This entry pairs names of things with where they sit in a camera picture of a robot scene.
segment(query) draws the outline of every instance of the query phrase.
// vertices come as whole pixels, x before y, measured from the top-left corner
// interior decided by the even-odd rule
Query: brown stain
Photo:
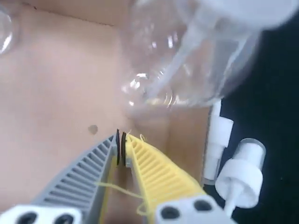
[[[96,125],[90,125],[89,127],[88,127],[88,131],[89,131],[89,133],[90,134],[92,134],[92,135],[95,135],[97,132],[98,132],[98,126],[96,126]]]

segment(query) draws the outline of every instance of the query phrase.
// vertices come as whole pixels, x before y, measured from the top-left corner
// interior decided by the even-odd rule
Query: transparent plastic
[[[238,144],[233,159],[246,160],[261,170],[265,156],[266,147],[263,143],[256,139],[246,138]]]
[[[247,76],[260,33],[226,18],[207,19],[198,9],[195,0],[131,5],[120,31],[121,90],[130,112],[211,105]]]
[[[9,51],[19,39],[18,0],[0,0],[0,55]]]

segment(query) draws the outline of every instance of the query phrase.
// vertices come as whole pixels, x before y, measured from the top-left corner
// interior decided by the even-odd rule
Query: black rubber pad
[[[116,145],[117,145],[117,162],[116,164],[120,164],[121,160],[121,146],[120,146],[120,130],[116,130]]]
[[[126,136],[127,134],[123,132],[121,136],[121,160],[123,166],[126,166]]]

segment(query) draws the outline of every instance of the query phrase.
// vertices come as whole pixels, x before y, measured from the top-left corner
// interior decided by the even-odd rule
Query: clear plastic bottle
[[[19,38],[18,0],[0,0],[0,55],[6,53]]]
[[[262,5],[250,2],[250,6]],[[261,30],[274,23],[262,21],[263,17],[257,20],[262,21],[259,27],[250,15],[239,16],[238,8],[221,3],[138,0],[132,4],[121,29],[125,60],[121,90],[129,112],[211,105],[247,76]]]

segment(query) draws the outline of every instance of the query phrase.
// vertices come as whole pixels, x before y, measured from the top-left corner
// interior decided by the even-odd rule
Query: cardboard box
[[[142,133],[200,181],[209,109],[131,121],[117,100],[117,26],[130,2],[26,3],[20,41],[0,57],[1,211],[29,203],[61,169],[117,128]],[[124,182],[129,188],[131,181]],[[127,206],[131,198],[115,194],[112,201],[110,212],[117,203],[125,223],[140,222]]]

